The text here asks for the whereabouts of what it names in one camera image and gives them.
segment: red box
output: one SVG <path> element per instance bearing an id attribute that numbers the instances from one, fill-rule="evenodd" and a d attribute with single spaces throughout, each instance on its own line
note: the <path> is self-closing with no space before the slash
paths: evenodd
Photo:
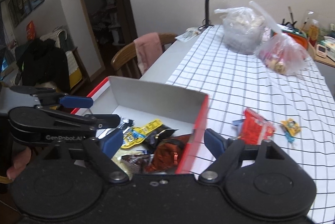
<path id="1" fill-rule="evenodd" d="M 72 114 L 118 114 L 135 120 L 140 127 L 158 118 L 179 129 L 174 135 L 193 133 L 186 145 L 176 173 L 188 173 L 207 125 L 208 95 L 177 86 L 123 77 L 107 77 L 88 94 L 94 101 L 90 109 L 74 109 Z M 97 137 L 104 130 L 97 131 Z M 133 147 L 142 149 L 141 145 Z"/>

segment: pink towel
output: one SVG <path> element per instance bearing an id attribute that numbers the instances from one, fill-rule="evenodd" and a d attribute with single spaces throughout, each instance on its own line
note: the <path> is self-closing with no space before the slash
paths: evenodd
<path id="1" fill-rule="evenodd" d="M 134 40 L 138 68 L 142 75 L 163 54 L 162 44 L 157 32 L 145 34 Z"/>

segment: curtain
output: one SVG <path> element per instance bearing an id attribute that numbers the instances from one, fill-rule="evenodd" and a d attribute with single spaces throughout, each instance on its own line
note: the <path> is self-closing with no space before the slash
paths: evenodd
<path id="1" fill-rule="evenodd" d="M 10 65 L 13 62 L 15 62 L 15 59 L 14 59 L 12 53 L 7 48 L 7 44 L 9 44 L 9 41 L 8 41 L 8 36 L 6 34 L 6 30 L 5 30 L 5 27 L 4 27 L 4 24 L 3 24 L 2 12 L 1 12 L 1 6 L 0 6 L 0 46 L 6 47 L 6 49 L 4 51 L 5 52 L 5 59 L 7 61 L 7 64 Z M 0 62 L 1 62 L 1 65 L 2 65 L 3 57 L 0 57 Z"/>

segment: white tablecloth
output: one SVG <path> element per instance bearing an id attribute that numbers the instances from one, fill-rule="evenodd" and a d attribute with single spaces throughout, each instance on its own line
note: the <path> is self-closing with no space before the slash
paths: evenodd
<path id="1" fill-rule="evenodd" d="M 276 126 L 274 141 L 314 179 L 317 196 L 309 217 L 316 223 L 335 219 L 335 102 L 314 61 L 297 76 L 267 69 L 254 55 L 237 54 L 222 43 L 222 26 L 205 30 L 167 84 L 209 94 L 208 128 L 236 136 L 233 120 L 251 107 Z M 280 121 L 293 118 L 302 128 L 290 145 Z M 214 157 L 204 144 L 192 172 L 199 175 Z"/>

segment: small white device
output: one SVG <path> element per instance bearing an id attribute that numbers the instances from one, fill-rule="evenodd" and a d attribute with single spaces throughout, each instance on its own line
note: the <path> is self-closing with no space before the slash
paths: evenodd
<path id="1" fill-rule="evenodd" d="M 327 57 L 327 48 L 322 45 L 316 45 L 316 55 L 326 58 Z"/>

